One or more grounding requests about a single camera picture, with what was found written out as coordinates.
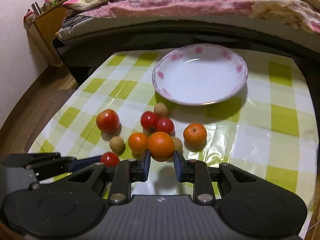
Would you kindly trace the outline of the dark bed frame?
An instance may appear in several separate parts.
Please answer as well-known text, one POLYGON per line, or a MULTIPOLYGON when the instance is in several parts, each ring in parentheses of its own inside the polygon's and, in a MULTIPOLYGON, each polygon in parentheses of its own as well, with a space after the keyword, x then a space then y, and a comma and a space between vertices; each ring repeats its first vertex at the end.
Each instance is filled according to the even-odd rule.
POLYGON ((316 69, 319 53, 306 46, 247 28, 196 21, 158 21, 96 31, 52 45, 78 84, 115 52, 177 48, 196 43, 218 44, 289 56, 305 76, 316 69))

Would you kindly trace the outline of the green white checkered tablecloth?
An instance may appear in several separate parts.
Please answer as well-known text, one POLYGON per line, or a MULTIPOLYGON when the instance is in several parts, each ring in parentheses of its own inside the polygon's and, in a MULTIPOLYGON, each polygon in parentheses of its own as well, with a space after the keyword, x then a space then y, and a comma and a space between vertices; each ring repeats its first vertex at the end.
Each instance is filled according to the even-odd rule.
POLYGON ((79 159, 110 150, 110 136, 95 118, 110 108, 120 119, 120 137, 141 132, 140 116, 163 102, 177 138, 191 123, 204 125, 207 143, 183 146, 186 159, 209 166, 231 163, 304 200, 313 212, 318 132, 308 86, 288 57, 240 50, 248 66, 245 87, 214 105, 189 107, 166 101, 151 83, 156 63, 167 50, 115 53, 75 91, 33 142, 30 152, 59 152, 79 159))

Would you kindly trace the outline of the tan longan top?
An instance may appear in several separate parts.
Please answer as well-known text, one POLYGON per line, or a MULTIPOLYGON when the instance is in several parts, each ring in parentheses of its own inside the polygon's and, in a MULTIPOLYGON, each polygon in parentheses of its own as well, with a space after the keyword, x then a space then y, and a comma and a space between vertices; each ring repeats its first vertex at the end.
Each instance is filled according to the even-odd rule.
POLYGON ((164 103, 159 102, 154 106, 153 112, 157 115, 159 119, 161 119, 168 116, 169 110, 164 103))

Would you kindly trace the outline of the wooden bedside cabinet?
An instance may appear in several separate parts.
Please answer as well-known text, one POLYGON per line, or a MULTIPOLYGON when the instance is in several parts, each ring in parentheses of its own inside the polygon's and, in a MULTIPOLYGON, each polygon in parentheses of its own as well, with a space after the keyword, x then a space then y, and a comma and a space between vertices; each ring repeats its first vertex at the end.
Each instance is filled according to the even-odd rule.
POLYGON ((38 16, 35 16, 27 28, 27 34, 33 40, 48 65, 54 67, 62 66, 62 61, 53 48, 52 41, 67 15, 67 9, 62 5, 66 1, 57 0, 54 5, 45 9, 38 16))

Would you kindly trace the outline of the large dimpled orange mandarin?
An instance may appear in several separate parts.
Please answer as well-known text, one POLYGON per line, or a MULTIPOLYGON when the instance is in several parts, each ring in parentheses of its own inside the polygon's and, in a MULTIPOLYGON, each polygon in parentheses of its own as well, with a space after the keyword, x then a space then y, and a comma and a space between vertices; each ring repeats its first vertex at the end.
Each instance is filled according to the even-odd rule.
POLYGON ((174 155, 175 144, 167 133, 156 132, 148 139, 148 150, 155 161, 164 162, 174 155))

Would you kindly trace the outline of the red cherry tomato with stem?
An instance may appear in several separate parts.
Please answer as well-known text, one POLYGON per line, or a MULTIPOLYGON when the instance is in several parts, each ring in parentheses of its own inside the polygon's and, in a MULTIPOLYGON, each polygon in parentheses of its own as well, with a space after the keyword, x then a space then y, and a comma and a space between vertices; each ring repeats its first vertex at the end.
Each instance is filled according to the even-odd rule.
POLYGON ((158 122, 158 116, 152 111, 144 112, 140 117, 141 126, 148 132, 154 132, 158 122))

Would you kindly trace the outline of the white plate pink flowers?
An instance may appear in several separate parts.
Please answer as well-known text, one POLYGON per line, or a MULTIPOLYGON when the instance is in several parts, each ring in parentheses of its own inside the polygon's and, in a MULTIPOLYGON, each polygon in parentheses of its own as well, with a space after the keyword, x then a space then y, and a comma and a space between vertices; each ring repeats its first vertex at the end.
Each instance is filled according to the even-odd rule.
POLYGON ((155 65, 152 85, 165 99, 186 106, 225 101, 246 84, 248 68, 233 50, 215 44, 177 48, 155 65))

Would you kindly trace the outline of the tan longan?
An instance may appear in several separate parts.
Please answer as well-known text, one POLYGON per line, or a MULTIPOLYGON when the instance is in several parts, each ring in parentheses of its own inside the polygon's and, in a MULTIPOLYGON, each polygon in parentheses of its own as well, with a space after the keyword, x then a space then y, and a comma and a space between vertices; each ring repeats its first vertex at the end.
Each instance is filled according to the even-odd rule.
POLYGON ((153 112, 157 115, 159 119, 161 119, 168 116, 169 110, 164 103, 159 102, 154 106, 153 112))
POLYGON ((110 140, 110 149, 113 152, 120 153, 124 147, 125 147, 125 142, 121 137, 116 136, 110 140))
POLYGON ((183 145, 182 142, 180 141, 180 139, 178 139, 177 137, 171 137, 174 145, 175 145, 175 150, 176 151, 182 151, 183 150, 183 145))

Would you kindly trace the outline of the small orange mandarin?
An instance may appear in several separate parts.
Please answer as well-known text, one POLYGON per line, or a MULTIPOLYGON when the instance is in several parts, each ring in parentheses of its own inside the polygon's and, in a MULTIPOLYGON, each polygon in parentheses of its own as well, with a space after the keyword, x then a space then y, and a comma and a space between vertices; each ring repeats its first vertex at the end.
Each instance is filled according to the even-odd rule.
POLYGON ((207 130, 202 124, 189 124, 183 131, 185 142, 190 146, 200 146, 207 139, 207 130))

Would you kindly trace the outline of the smooth orange tomato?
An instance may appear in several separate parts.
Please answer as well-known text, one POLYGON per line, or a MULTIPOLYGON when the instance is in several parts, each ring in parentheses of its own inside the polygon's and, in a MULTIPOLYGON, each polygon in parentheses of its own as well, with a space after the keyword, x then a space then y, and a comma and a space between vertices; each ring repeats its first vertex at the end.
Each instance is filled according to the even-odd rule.
POLYGON ((141 155, 148 148, 148 137, 144 133, 133 133, 128 139, 129 148, 136 155, 141 155))

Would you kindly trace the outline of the large red tomato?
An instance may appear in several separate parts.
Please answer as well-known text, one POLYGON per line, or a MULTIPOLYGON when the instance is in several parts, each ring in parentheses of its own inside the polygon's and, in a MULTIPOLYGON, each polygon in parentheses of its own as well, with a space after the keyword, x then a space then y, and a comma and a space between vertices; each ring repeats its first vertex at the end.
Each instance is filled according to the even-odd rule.
POLYGON ((119 116, 114 110, 106 109, 97 115, 96 124, 102 132, 113 133, 120 125, 119 116))

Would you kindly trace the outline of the grey mattress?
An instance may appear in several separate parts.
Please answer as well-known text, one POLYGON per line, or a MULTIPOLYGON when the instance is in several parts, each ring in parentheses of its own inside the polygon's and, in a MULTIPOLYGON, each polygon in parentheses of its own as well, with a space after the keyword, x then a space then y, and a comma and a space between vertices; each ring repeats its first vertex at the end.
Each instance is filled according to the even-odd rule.
POLYGON ((73 42, 81 38, 96 37, 100 34, 114 33, 124 29, 132 30, 164 29, 181 30, 195 29, 233 31, 238 36, 253 36, 261 38, 269 35, 276 39, 290 41, 304 48, 319 52, 319 33, 299 30, 287 23, 282 24, 276 20, 261 20, 240 16, 152 16, 152 17, 120 17, 95 18, 77 15, 65 18, 56 37, 63 43, 73 42))

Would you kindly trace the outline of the metal cup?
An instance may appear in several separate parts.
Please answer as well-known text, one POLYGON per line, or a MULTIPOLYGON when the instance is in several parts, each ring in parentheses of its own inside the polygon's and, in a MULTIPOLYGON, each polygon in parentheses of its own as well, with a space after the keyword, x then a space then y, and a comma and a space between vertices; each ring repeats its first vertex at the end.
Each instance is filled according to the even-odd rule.
POLYGON ((39 5, 38 5, 37 2, 34 2, 34 3, 31 5, 31 8, 32 8, 32 10, 33 10, 33 12, 34 12, 34 14, 35 14, 36 17, 39 16, 39 15, 41 15, 42 10, 41 10, 41 8, 39 7, 39 5))

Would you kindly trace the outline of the small red cherry tomato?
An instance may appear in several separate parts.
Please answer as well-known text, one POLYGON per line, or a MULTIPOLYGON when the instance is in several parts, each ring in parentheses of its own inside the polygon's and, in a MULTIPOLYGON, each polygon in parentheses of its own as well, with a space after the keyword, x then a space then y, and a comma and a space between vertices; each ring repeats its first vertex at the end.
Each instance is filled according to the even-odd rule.
POLYGON ((172 135, 175 130, 175 126, 169 118, 161 118, 157 121, 156 130, 157 132, 165 132, 172 135))

